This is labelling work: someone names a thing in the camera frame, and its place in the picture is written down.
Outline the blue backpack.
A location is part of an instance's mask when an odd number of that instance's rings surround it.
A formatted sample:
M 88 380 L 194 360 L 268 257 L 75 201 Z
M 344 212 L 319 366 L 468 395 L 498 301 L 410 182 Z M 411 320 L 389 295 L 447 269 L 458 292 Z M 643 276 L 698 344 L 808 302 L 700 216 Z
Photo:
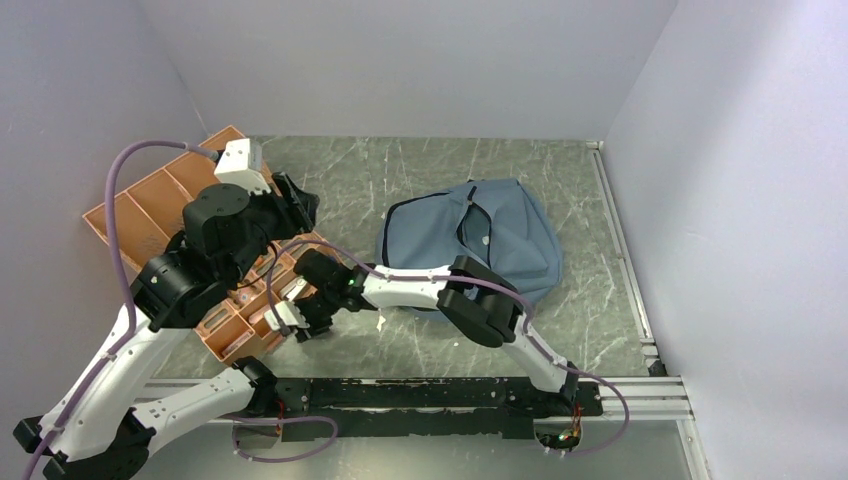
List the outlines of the blue backpack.
M 514 178 L 466 182 L 387 210 L 376 239 L 378 264 L 428 269 L 459 255 L 489 267 L 534 305 L 565 273 L 544 206 Z

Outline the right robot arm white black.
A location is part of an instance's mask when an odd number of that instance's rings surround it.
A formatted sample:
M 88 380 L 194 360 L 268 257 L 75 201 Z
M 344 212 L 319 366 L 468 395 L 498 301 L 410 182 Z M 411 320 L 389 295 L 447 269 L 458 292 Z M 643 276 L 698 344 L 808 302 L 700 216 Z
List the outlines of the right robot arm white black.
M 411 308 L 438 312 L 473 343 L 503 351 L 527 375 L 542 406 L 562 414 L 578 399 L 575 366 L 552 349 L 532 324 L 532 306 L 501 276 L 469 256 L 431 269 L 394 269 L 362 262 L 348 267 L 309 249 L 296 276 L 311 295 L 271 307 L 273 328 L 305 341 L 327 331 L 340 310 Z

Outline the white stapler in organizer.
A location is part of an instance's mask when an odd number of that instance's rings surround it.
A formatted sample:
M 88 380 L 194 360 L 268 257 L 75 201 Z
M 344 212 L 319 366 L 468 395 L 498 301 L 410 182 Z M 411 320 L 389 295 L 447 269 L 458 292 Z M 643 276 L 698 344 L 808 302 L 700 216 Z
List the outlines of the white stapler in organizer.
M 308 287 L 308 283 L 303 278 L 298 278 L 281 290 L 281 297 L 287 300 L 295 300 Z

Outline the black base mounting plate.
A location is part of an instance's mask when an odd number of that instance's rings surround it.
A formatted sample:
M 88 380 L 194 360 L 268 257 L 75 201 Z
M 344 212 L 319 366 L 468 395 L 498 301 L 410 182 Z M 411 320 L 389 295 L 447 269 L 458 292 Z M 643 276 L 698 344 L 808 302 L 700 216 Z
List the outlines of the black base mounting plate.
M 526 377 L 413 379 L 280 378 L 263 387 L 239 415 L 296 419 L 283 429 L 285 441 L 330 433 L 341 437 L 406 437 L 498 434 L 533 440 L 535 422 L 564 424 L 603 412 L 600 389 L 591 381 L 571 382 L 563 394 L 536 389 Z

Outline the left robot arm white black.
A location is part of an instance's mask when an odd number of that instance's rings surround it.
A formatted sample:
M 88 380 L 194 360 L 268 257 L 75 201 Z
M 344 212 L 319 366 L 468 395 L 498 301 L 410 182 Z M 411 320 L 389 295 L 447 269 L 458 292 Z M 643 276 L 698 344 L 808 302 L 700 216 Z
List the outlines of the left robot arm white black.
M 15 427 L 31 466 L 48 479 L 129 479 L 160 448 L 212 419 L 271 411 L 276 376 L 252 356 L 165 399 L 136 398 L 273 243 L 313 229 L 318 205 L 284 174 L 255 187 L 203 189 L 184 207 L 183 228 L 165 251 L 125 282 L 126 303 L 73 388 L 51 411 Z

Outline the orange plastic desk organizer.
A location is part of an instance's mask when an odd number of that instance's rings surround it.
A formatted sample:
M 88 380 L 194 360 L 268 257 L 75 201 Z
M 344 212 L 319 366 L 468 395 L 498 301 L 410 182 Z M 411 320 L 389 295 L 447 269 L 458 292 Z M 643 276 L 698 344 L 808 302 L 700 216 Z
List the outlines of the orange plastic desk organizer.
M 109 246 L 124 296 L 127 324 L 103 358 L 117 362 L 121 349 L 141 332 L 193 330 L 207 314 L 238 290 L 259 257 L 282 239 L 280 191 L 263 155 L 263 176 L 270 193 L 251 195 L 243 188 L 215 182 L 197 191 L 181 210 L 182 224 L 167 237 L 147 206 L 132 193 L 133 217 L 118 218 L 117 178 L 138 150 L 166 147 L 185 150 L 215 166 L 224 148 L 214 150 L 185 142 L 145 140 L 124 148 L 106 180 L 100 233 Z

